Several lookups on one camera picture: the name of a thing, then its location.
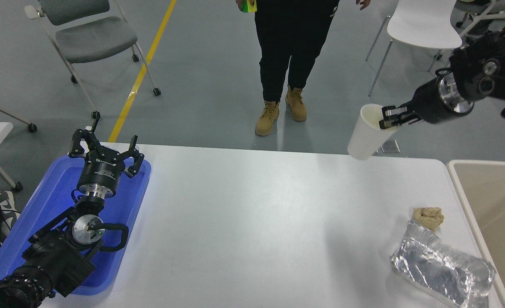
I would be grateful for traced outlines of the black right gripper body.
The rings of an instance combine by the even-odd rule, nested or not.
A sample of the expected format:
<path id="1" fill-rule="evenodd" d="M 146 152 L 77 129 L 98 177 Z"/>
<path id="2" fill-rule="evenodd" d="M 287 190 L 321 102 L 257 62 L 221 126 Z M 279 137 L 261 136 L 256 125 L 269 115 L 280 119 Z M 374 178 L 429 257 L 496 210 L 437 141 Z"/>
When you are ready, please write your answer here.
<path id="1" fill-rule="evenodd" d="M 430 124 L 450 120 L 450 113 L 441 99 L 439 85 L 442 78 L 437 77 L 419 86 L 409 102 L 409 109 L 419 119 Z"/>

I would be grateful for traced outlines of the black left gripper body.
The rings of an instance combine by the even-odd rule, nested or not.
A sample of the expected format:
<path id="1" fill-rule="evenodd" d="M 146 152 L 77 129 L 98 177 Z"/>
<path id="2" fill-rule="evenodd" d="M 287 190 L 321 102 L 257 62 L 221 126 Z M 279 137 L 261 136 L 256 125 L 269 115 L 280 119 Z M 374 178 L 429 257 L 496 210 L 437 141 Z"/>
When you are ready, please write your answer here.
<path id="1" fill-rule="evenodd" d="M 124 169 L 125 164 L 122 161 L 109 163 L 98 158 L 86 159 L 77 189 L 87 194 L 96 187 L 96 190 L 102 191 L 102 198 L 111 198 L 117 193 Z"/>

